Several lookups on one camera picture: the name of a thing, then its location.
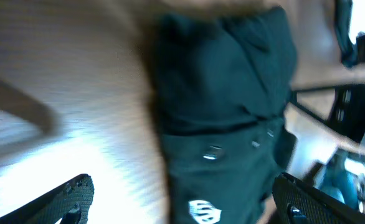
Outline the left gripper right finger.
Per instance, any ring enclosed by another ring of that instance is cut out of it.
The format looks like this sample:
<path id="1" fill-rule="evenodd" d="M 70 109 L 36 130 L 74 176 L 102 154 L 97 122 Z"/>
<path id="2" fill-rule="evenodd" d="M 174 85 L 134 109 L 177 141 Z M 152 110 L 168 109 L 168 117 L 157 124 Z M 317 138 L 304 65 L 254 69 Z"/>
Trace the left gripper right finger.
<path id="1" fill-rule="evenodd" d="M 286 172 L 275 178 L 272 195 L 282 224 L 365 224 L 365 214 Z"/>

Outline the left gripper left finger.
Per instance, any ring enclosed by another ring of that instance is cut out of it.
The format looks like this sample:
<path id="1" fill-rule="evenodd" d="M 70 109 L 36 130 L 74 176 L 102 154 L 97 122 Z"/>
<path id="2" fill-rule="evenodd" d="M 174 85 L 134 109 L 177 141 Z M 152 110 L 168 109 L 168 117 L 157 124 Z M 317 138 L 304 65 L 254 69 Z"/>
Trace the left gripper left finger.
<path id="1" fill-rule="evenodd" d="M 80 174 L 0 217 L 0 224 L 86 224 L 94 192 L 91 176 Z"/>

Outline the black t-shirt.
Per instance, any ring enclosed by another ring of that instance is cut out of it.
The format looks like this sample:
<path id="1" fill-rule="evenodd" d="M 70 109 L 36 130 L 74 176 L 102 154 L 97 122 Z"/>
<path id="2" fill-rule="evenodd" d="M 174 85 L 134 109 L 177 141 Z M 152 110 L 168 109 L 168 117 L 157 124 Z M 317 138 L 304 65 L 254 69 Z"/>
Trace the black t-shirt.
<path id="1" fill-rule="evenodd" d="M 256 223 L 293 149 L 284 112 L 297 56 L 285 10 L 164 15 L 154 54 L 171 223 Z"/>

